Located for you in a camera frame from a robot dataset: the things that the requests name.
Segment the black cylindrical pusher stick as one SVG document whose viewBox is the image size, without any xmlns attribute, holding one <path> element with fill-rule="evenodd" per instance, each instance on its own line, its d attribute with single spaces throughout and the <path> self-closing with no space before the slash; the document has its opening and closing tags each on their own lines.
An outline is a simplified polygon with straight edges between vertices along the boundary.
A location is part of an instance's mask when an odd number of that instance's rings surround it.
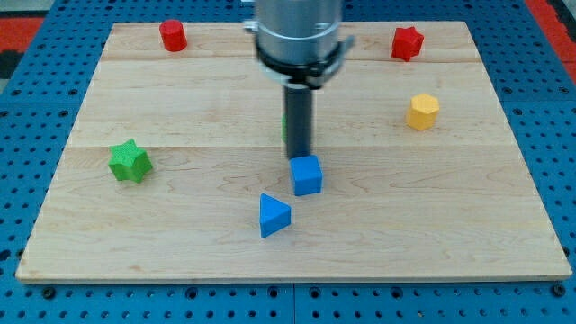
<svg viewBox="0 0 576 324">
<path fill-rule="evenodd" d="M 312 92 L 309 88 L 283 89 L 288 159 L 306 157 L 312 143 Z"/>
</svg>

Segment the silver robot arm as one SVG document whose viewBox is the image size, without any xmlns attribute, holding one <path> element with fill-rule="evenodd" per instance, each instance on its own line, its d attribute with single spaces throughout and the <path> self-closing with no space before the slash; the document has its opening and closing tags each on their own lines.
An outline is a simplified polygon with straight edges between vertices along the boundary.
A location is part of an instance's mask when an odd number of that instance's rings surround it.
<svg viewBox="0 0 576 324">
<path fill-rule="evenodd" d="M 283 87 L 287 158 L 311 153 L 313 92 L 344 65 L 355 38 L 339 38 L 341 0 L 256 0 L 244 22 L 263 73 Z"/>
</svg>

